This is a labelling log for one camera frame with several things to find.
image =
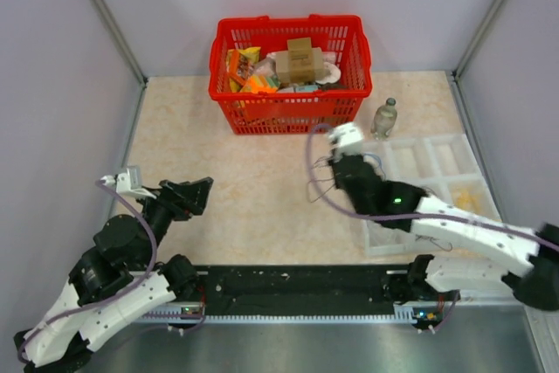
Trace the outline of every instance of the beige tabletop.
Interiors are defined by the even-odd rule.
[[[390,96],[398,109],[392,137],[462,133],[443,72],[373,73],[373,83],[373,93],[355,119],[368,137],[374,112]],[[152,78],[148,83],[128,163],[141,166],[143,182],[150,187],[162,179],[214,179],[205,213],[171,225],[159,260],[176,253],[195,264],[411,260],[367,258],[355,244],[358,220],[322,201],[307,201],[306,135],[234,135],[207,86],[205,76]],[[315,136],[314,157],[327,152],[326,140]],[[341,191],[328,194],[346,205]]]

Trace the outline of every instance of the gray floor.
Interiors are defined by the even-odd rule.
[[[117,335],[83,370],[119,373],[542,371],[521,307],[458,307],[436,335],[405,325],[205,325],[192,335],[146,326]]]

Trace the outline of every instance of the red basket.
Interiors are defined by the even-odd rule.
[[[336,52],[340,81],[347,90],[314,93],[232,93],[225,64],[229,49],[260,46],[260,57],[287,49],[287,40],[310,37],[313,47]],[[217,101],[235,134],[306,133],[320,123],[338,126],[355,118],[370,95],[371,58],[361,19],[311,15],[295,19],[229,18],[219,21],[211,47],[210,97]]]

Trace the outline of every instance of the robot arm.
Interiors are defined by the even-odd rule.
[[[487,258],[420,255],[407,274],[410,286],[439,293],[512,290],[517,300],[530,307],[559,310],[559,255],[534,240],[558,245],[559,228],[514,227],[513,235],[513,226],[458,209],[417,186],[383,180],[364,161],[362,132],[353,123],[333,129],[328,139],[335,186],[345,191],[355,212],[378,217],[383,227],[443,239]]]
[[[161,188],[147,189],[141,186],[137,167],[101,181],[142,204],[142,216],[157,245],[171,221],[188,220],[204,212],[213,183],[211,178],[195,183],[161,181]],[[147,239],[141,224],[131,216],[114,216],[105,223],[93,237],[95,247],[84,252],[71,270],[61,295],[43,320],[14,337],[26,361],[26,373],[75,371],[132,321],[163,303],[190,296],[197,271],[182,255],[158,264],[138,287],[117,295],[134,280],[132,272],[143,274],[148,268],[154,250]]]

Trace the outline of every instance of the vertical metal post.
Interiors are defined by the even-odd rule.
[[[478,26],[476,32],[473,35],[472,41],[468,44],[466,51],[462,55],[460,62],[454,72],[454,76],[456,79],[460,79],[464,72],[466,71],[467,67],[470,65],[474,54],[479,50],[481,44],[483,44],[483,40],[487,36],[487,33],[493,26],[493,23],[499,12],[501,11],[503,5],[507,0],[493,0],[487,14],[481,21],[480,26]]]
[[[111,10],[108,9],[105,0],[91,0],[91,2],[93,4],[93,7],[97,10],[101,21],[107,28],[107,31],[111,36],[111,39],[113,40],[114,45],[119,51],[119,53],[121,54],[122,58],[127,62],[128,67],[130,67],[130,70],[132,71],[134,76],[138,79],[140,85],[145,86],[147,83],[147,78],[141,71],[140,65],[138,65],[138,62],[134,57],[134,54],[130,50],[128,43],[126,42],[126,39],[122,35],[121,30],[119,29],[116,21],[114,20],[114,16],[111,13]]]

